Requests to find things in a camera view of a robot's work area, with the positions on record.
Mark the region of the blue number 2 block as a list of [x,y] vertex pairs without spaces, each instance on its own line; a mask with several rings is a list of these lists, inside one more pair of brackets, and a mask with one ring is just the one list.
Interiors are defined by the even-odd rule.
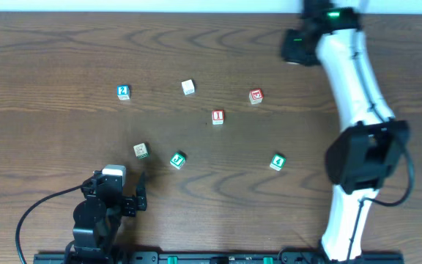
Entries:
[[130,88],[128,85],[119,85],[117,87],[117,97],[120,100],[129,100],[130,99]]

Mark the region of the red letter I block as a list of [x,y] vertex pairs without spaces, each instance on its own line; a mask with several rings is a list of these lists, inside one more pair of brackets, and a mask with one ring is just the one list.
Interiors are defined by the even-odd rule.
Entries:
[[213,125],[222,125],[224,123],[224,110],[212,111],[212,123]]

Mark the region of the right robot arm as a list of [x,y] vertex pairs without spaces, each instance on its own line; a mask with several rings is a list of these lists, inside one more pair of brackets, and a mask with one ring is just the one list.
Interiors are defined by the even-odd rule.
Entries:
[[289,29],[281,57],[289,64],[320,65],[338,109],[340,134],[325,153],[333,185],[319,252],[307,263],[403,263],[396,252],[363,252],[363,229],[372,205],[404,204],[415,186],[407,149],[410,127],[382,96],[369,61],[361,9],[331,0],[303,0],[301,25]]

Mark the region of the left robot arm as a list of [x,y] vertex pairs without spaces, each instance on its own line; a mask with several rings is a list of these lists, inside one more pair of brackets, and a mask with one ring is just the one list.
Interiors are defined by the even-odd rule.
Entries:
[[128,256],[114,245],[122,217],[134,217],[147,209],[146,173],[136,184],[136,193],[123,194],[122,175],[95,171],[83,182],[85,200],[73,212],[74,240],[64,251],[64,263],[127,263]]

